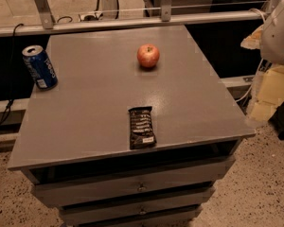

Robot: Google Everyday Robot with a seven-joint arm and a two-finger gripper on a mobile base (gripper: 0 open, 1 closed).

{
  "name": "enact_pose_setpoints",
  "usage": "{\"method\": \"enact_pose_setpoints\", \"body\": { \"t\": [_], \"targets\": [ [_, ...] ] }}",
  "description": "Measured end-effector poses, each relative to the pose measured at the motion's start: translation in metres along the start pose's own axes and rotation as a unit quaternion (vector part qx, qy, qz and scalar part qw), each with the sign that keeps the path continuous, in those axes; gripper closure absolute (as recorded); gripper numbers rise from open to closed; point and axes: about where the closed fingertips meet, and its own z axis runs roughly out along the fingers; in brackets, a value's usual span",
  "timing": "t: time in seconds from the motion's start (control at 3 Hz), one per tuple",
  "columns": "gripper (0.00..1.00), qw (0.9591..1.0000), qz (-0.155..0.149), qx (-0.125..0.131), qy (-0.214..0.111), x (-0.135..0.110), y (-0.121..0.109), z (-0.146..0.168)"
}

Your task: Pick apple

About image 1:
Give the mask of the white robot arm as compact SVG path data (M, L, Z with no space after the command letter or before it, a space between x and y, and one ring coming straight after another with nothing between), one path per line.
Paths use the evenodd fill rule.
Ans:
M246 123L256 128L271 119L284 102L284 0L240 46L258 49L261 62L271 64L265 72L256 71L251 86Z

